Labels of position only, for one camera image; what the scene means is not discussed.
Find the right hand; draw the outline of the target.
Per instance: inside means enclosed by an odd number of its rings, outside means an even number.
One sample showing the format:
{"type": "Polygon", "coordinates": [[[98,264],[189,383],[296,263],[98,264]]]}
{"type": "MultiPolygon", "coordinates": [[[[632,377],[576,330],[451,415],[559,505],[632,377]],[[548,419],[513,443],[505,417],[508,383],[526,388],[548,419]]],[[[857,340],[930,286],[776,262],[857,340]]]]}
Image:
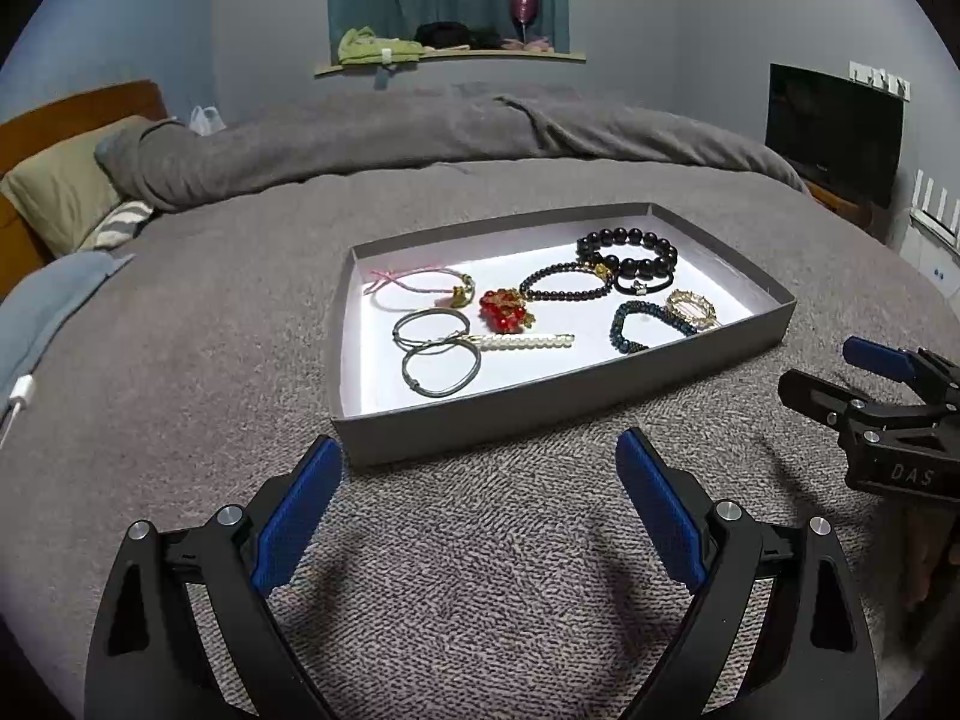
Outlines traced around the right hand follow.
{"type": "Polygon", "coordinates": [[[928,509],[919,505],[903,507],[903,546],[901,546],[900,595],[905,610],[928,598],[932,573],[942,553],[952,566],[958,564],[958,538],[950,530],[957,514],[947,509],[928,509]]]}

